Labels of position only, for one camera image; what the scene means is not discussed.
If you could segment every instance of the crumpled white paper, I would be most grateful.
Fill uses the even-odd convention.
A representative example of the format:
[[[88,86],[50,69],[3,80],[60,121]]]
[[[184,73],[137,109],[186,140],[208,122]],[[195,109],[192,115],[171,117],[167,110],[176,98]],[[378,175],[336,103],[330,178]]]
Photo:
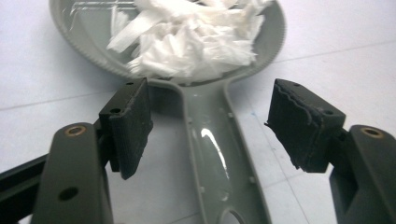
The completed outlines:
[[[255,61],[253,43],[271,0],[135,0],[140,14],[113,10],[107,46],[123,52],[138,43],[130,77],[171,77],[177,82],[219,78]]]

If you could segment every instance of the white tiled floor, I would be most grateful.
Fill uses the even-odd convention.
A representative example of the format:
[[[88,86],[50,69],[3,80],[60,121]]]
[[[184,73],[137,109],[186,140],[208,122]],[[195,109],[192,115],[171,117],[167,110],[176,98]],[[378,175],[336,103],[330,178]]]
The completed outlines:
[[[347,114],[396,135],[396,2],[280,0],[284,48],[256,76],[230,88],[273,222],[335,223],[327,174],[296,171],[267,120],[275,78],[299,82]],[[75,53],[46,1],[0,2],[0,172],[48,152],[66,124],[94,122],[123,83]],[[183,121],[154,91],[152,131],[138,173],[109,173],[116,223],[200,223]]]

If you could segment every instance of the gray handle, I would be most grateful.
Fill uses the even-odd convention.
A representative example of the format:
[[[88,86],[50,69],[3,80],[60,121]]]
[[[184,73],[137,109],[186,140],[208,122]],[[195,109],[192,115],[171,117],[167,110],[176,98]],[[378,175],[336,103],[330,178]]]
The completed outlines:
[[[270,223],[224,82],[181,92],[204,223],[222,223],[228,212],[240,223]]]

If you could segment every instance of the gray dustpan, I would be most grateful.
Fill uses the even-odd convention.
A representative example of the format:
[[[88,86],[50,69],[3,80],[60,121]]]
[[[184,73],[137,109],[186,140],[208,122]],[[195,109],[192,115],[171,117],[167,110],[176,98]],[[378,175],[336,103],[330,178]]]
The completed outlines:
[[[129,56],[106,50],[110,39],[110,9],[115,3],[49,2],[58,29],[77,51],[99,67],[127,76],[125,63],[131,60]],[[138,12],[128,4],[122,6],[132,18]],[[149,80],[151,86],[172,89],[182,95],[191,164],[204,223],[220,223],[227,213],[232,213],[240,223],[271,222],[227,93],[231,82],[260,72],[280,50],[285,32],[280,6],[274,2],[263,14],[265,23],[254,44],[257,61],[251,66],[190,86],[169,80]]]

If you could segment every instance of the white surface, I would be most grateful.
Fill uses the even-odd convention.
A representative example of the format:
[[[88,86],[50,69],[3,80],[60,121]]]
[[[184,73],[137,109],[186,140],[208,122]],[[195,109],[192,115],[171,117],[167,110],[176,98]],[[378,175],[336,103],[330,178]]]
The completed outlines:
[[[276,61],[230,94],[274,223],[335,223],[328,175],[296,171],[267,120],[275,78],[305,85],[353,124],[396,135],[396,2],[281,0],[288,23]],[[0,172],[48,152],[64,125],[94,122],[123,80],[88,63],[56,31],[47,1],[0,2]],[[137,174],[109,173],[116,223],[200,223],[183,122],[153,112]]]

